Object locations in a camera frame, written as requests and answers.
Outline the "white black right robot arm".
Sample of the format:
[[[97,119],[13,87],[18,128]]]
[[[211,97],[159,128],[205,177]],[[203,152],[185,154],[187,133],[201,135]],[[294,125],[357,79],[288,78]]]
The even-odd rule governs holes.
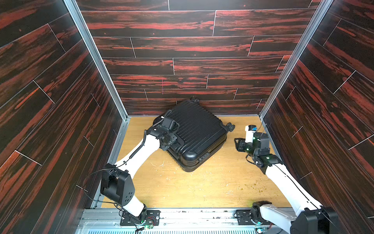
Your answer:
[[[293,213],[284,212],[269,201],[252,204],[248,217],[254,225],[273,224],[288,234],[336,234],[338,214],[331,207],[324,207],[313,198],[288,171],[284,162],[270,152],[269,136],[260,133],[255,125],[245,128],[245,138],[235,138],[235,147],[251,158],[282,192]]]

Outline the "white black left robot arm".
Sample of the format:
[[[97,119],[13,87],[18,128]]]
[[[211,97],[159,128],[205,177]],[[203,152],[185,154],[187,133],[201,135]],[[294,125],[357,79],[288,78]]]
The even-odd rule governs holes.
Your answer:
[[[143,139],[128,153],[122,162],[107,164],[104,167],[100,193],[120,206],[135,223],[146,220],[147,206],[135,196],[132,181],[138,169],[159,148],[167,150],[177,141],[176,132],[180,124],[162,116],[149,129],[144,131]]]

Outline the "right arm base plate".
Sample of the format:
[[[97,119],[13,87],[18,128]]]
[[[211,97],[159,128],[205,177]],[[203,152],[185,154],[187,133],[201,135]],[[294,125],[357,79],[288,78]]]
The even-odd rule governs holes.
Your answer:
[[[237,219],[238,225],[262,225],[263,223],[256,220],[251,215],[251,210],[236,210],[234,213],[234,218]]]

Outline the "black hard-shell suitcase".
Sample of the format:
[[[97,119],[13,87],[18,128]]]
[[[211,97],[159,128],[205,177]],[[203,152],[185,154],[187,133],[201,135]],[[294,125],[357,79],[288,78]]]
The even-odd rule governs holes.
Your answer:
[[[162,116],[180,124],[176,132],[177,141],[166,152],[188,173],[218,152],[226,142],[228,133],[235,129],[232,123],[223,124],[194,97],[183,100],[159,117]]]

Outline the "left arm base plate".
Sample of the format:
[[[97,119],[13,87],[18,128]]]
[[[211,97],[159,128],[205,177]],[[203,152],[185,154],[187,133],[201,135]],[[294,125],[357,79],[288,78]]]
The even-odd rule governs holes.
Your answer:
[[[154,227],[158,226],[160,222],[160,210],[146,210],[139,216],[134,216],[127,211],[124,211],[121,216],[120,226],[141,226]]]

